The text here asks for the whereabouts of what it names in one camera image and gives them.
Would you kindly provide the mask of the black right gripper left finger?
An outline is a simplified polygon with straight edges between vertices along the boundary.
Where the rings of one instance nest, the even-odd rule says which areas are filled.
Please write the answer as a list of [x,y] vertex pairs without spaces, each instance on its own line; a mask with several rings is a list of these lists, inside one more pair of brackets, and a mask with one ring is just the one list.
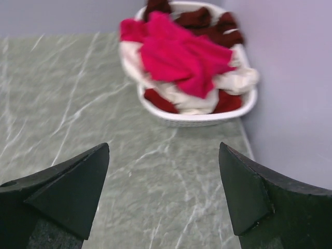
[[109,164],[102,143],[67,161],[1,184],[1,248],[82,248]]

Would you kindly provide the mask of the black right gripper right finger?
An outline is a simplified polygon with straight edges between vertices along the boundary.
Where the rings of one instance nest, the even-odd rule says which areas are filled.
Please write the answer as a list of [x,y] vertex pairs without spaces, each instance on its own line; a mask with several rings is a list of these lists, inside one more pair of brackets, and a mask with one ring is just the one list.
[[331,190],[282,175],[225,143],[219,168],[242,248],[331,248]]

